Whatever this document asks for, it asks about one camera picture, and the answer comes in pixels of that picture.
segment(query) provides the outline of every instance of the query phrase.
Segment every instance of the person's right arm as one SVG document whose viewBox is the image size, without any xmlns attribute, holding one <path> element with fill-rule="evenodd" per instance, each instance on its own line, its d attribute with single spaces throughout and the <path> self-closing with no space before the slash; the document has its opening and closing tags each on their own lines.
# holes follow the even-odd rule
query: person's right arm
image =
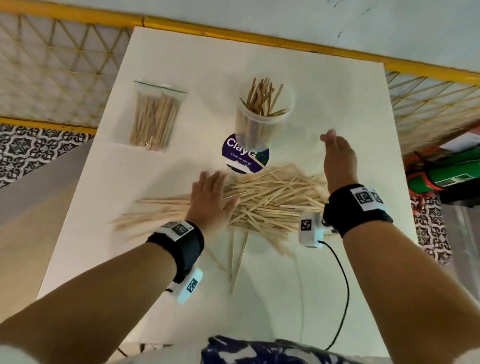
<svg viewBox="0 0 480 364">
<path fill-rule="evenodd" d="M 329 131 L 330 193 L 358 183 L 355 152 Z M 480 348 L 480 311 L 467 292 L 393 224 L 370 221 L 348 231 L 344 247 L 395 364 L 451 364 Z"/>
</svg>

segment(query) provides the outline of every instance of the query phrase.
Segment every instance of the black cable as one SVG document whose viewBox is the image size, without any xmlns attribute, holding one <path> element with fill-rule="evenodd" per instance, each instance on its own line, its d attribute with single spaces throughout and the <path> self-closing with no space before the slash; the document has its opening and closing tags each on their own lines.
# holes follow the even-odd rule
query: black cable
<svg viewBox="0 0 480 364">
<path fill-rule="evenodd" d="M 334 250 L 332 249 L 331 246 L 329 246 L 327 243 L 325 242 L 321 242 L 319 241 L 319 243 L 323 244 L 323 245 L 326 245 L 326 247 L 328 249 L 330 249 L 330 251 L 333 253 L 336 261 L 338 262 L 338 265 L 340 266 L 340 269 L 342 270 L 342 273 L 343 273 L 343 277 L 345 278 L 345 284 L 347 285 L 347 303 L 345 304 L 345 310 L 343 311 L 343 316 L 342 316 L 342 321 L 340 321 L 340 326 L 338 327 L 338 330 L 335 334 L 335 337 L 333 338 L 333 341 L 332 343 L 325 349 L 325 350 L 328 350 L 330 349 L 333 344 L 335 344 L 335 341 L 336 339 L 338 338 L 338 335 L 340 334 L 340 330 L 342 329 L 342 326 L 343 326 L 343 322 L 345 321 L 345 316 L 347 315 L 347 309 L 348 309 L 348 303 L 350 302 L 350 287 L 348 286 L 348 279 L 347 279 L 347 275 L 345 274 L 345 271 L 343 270 L 343 267 L 342 267 L 342 263 L 340 263 L 340 260 L 338 259 L 338 256 L 335 254 Z"/>
<path fill-rule="evenodd" d="M 120 351 L 120 353 L 121 353 L 125 358 L 128 358 L 128 355 L 125 354 L 125 352 L 124 352 L 122 349 L 117 348 L 117 350 Z"/>
</svg>

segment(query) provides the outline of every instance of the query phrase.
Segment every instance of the forearm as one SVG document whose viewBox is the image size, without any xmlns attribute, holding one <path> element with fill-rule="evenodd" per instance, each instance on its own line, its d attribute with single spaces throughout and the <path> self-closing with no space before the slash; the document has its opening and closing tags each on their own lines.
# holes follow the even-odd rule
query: forearm
<svg viewBox="0 0 480 364">
<path fill-rule="evenodd" d="M 476 304 L 394 225 L 359 225 L 344 245 L 395 363 L 451 363 L 480 347 Z"/>
<path fill-rule="evenodd" d="M 172 256 L 146 243 L 63 284 L 0 324 L 0 344 L 43 363 L 105 362 L 172 282 Z"/>
</svg>

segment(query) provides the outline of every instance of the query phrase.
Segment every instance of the yellow metal frame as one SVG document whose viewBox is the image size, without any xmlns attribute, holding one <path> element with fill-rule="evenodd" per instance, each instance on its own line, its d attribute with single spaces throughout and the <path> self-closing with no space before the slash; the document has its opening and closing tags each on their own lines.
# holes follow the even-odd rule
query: yellow metal frame
<svg viewBox="0 0 480 364">
<path fill-rule="evenodd" d="M 363 61 L 381 62 L 384 64 L 384 67 L 387 71 L 406 73 L 417 77 L 431 77 L 436 80 L 446 82 L 458 82 L 477 86 L 480 85 L 480 73 L 477 72 L 442 67 L 422 62 L 402 60 L 366 52 L 358 52 L 355 50 L 323 46 L 314 43 L 299 42 L 273 36 L 263 36 L 259 34 L 239 32 L 205 25 L 183 23 L 159 17 L 111 12 L 30 0 L 1 0 L 0 11 L 120 28 L 134 28 L 135 26 L 143 26 L 196 36 L 209 36 L 219 39 L 301 50 L 306 52 L 315 52 Z"/>
<path fill-rule="evenodd" d="M 15 126 L 26 126 L 28 128 L 42 128 L 62 130 L 64 132 L 77 132 L 95 135 L 97 128 L 94 126 L 74 125 L 74 124 L 59 124 L 57 122 L 39 121 L 31 119 L 15 119 L 0 116 L 0 124 L 9 124 Z"/>
</svg>

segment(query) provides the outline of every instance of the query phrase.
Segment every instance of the wrist strap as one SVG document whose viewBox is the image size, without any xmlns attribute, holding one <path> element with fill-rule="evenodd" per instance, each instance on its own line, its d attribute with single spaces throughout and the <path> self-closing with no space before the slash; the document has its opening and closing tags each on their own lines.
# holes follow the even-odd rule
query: wrist strap
<svg viewBox="0 0 480 364">
<path fill-rule="evenodd" d="M 385 204 L 374 189 L 362 184 L 351 184 L 333 192 L 324 209 L 324 225 L 333 226 L 341 237 L 351 229 L 368 221 L 393 223 Z"/>
<path fill-rule="evenodd" d="M 183 282 L 205 245 L 202 232 L 189 221 L 169 222 L 150 235 L 146 242 L 160 245 L 172 255 L 177 265 L 175 283 Z"/>
</svg>

